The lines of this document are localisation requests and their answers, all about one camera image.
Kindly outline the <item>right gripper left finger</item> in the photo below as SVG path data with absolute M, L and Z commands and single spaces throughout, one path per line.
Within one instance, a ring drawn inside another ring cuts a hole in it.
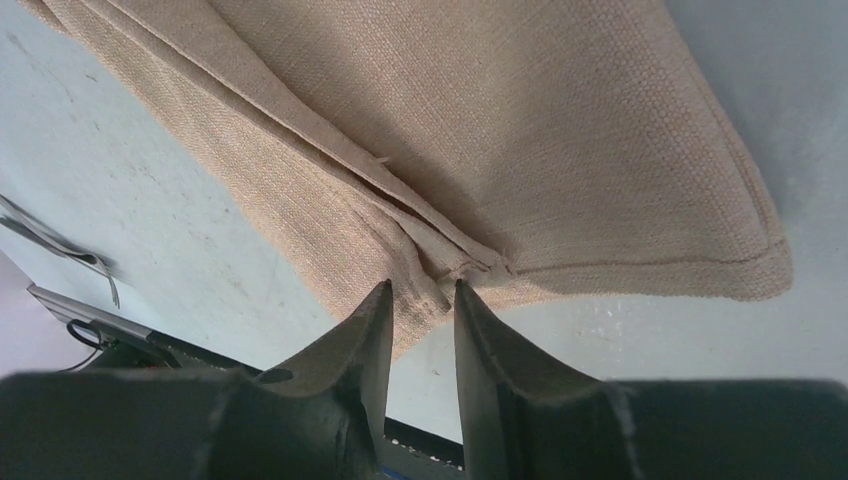
M 393 292 L 377 284 L 327 333 L 388 383 Z M 238 371 L 92 369 L 1 383 L 5 479 L 371 479 L 382 460 L 360 406 L 299 421 L 286 399 Z

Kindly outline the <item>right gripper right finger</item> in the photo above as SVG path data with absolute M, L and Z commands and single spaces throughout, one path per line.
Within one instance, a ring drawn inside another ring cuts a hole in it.
M 825 380 L 602 381 L 455 285 L 471 479 L 843 479 L 847 389 Z

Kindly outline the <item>beige cloth napkin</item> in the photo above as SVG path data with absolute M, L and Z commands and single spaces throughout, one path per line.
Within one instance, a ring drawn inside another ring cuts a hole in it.
M 758 167 L 661 1 L 30 1 L 403 353 L 458 280 L 760 301 L 793 282 Z

